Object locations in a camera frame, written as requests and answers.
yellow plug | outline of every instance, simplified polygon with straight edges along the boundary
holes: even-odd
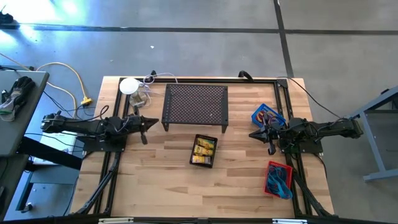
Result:
[[[90,105],[92,102],[93,102],[93,100],[91,98],[84,97],[83,101],[80,104],[87,106],[87,105]]]

white cable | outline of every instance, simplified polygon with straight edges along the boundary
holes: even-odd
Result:
[[[147,96],[147,99],[149,100],[149,103],[145,103],[145,105],[142,106],[142,107],[148,107],[152,103],[152,100],[151,100],[151,98],[150,98],[148,93],[144,92],[144,94]]]
[[[130,120],[130,116],[128,116],[127,117],[127,121],[124,123],[124,125],[119,129],[119,131],[116,131],[116,133],[119,133],[121,130],[123,130],[125,127],[126,127],[126,125],[127,125],[127,123],[129,122],[129,120]]]
[[[156,74],[156,75],[147,75],[147,76],[145,76],[145,78],[142,80],[142,82],[143,82],[144,85],[152,84],[152,83],[155,81],[155,77],[156,77],[156,76],[159,76],[159,75],[171,75],[171,76],[174,77],[175,82],[178,83],[177,77],[176,77],[173,73],[169,73],[169,72],[159,73],[159,74]],[[146,80],[147,78],[150,78],[150,77],[152,77],[153,80],[152,80],[151,82],[149,82],[149,83],[146,83],[145,80]]]
[[[154,91],[140,91],[140,92],[143,92],[143,93],[155,93],[155,94],[158,94],[158,95],[160,95],[160,96],[164,96],[164,94],[161,94],[161,93],[157,93],[157,92],[154,92]]]

black clamp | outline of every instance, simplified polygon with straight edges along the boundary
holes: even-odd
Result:
[[[152,83],[152,82],[155,80],[154,76],[156,76],[156,75],[157,75],[157,74],[156,74],[156,71],[155,71],[155,70],[152,70],[152,72],[150,73],[150,76],[146,77],[146,78],[144,79],[144,82],[145,82],[145,83]]]
[[[283,88],[288,88],[287,86],[287,79],[286,78],[278,78],[276,82],[282,86]]]
[[[250,76],[250,74],[248,74],[247,71],[241,70],[238,74],[238,78],[247,78],[249,80],[249,82],[254,82],[254,79]]]

black strap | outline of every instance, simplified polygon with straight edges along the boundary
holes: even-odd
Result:
[[[15,68],[10,68],[10,67],[4,67],[4,66],[1,66],[0,65],[0,70],[13,70],[13,71],[16,71],[16,69]]]
[[[247,71],[244,71],[244,70],[241,70],[241,71],[239,72],[238,77],[239,77],[239,78],[245,77],[245,78],[247,78],[247,79],[249,80],[249,82],[254,82],[253,78],[248,74]]]

yellow cable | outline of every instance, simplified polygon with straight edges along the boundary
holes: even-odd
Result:
[[[24,68],[25,70],[30,71],[29,68],[27,68],[25,65],[23,65],[23,64],[21,64],[21,63],[15,61],[14,59],[9,58],[8,56],[5,56],[5,55],[2,54],[2,53],[0,53],[0,55],[2,55],[3,57],[7,58],[8,60],[10,60],[10,61],[16,63],[17,65],[21,66],[21,67]],[[42,66],[40,66],[36,71],[38,71],[40,68],[42,68],[42,67],[44,67],[44,66],[46,66],[46,65],[50,65],[50,64],[53,64],[53,63],[47,63],[47,64],[45,64],[45,65],[42,65]],[[74,69],[72,69],[70,66],[68,66],[68,65],[66,65],[66,64],[63,64],[63,65],[65,65],[66,67],[70,68],[71,70],[73,70],[73,71],[76,73],[76,75],[79,77],[79,81],[80,81],[80,84],[81,84],[81,79],[80,79],[79,74],[77,74],[77,72],[76,72]],[[54,88],[56,88],[56,89],[58,89],[58,90],[64,91],[65,93],[68,93],[68,94],[72,97],[72,100],[73,100],[73,107],[74,107],[74,109],[75,109],[75,110],[73,111],[73,117],[75,117],[75,115],[76,115],[76,109],[77,109],[75,97],[74,97],[68,90],[65,90],[65,89],[63,89],[63,88],[61,88],[61,87],[58,87],[58,86],[56,86],[56,85],[53,85],[53,84],[51,84],[50,82],[47,82],[47,84],[50,85],[51,87],[54,87]],[[83,84],[81,84],[81,87],[82,87],[82,90],[83,90],[83,94],[85,95],[85,92],[84,92],[84,89],[83,89]]]
[[[71,66],[69,66],[69,65],[67,65],[67,64],[65,64],[65,63],[61,63],[61,62],[51,62],[51,63],[46,63],[45,65],[40,66],[39,68],[36,69],[36,71],[39,71],[42,67],[47,66],[47,65],[63,65],[63,66],[65,66],[65,67],[69,68],[70,70],[72,70],[72,71],[76,74],[77,78],[79,79],[80,87],[81,87],[81,90],[82,90],[82,92],[83,92],[83,96],[84,96],[84,97],[87,97],[87,96],[86,96],[86,91],[85,91],[85,89],[83,88],[83,82],[81,81],[81,78],[80,78],[79,73],[77,73],[75,69],[73,69]]]

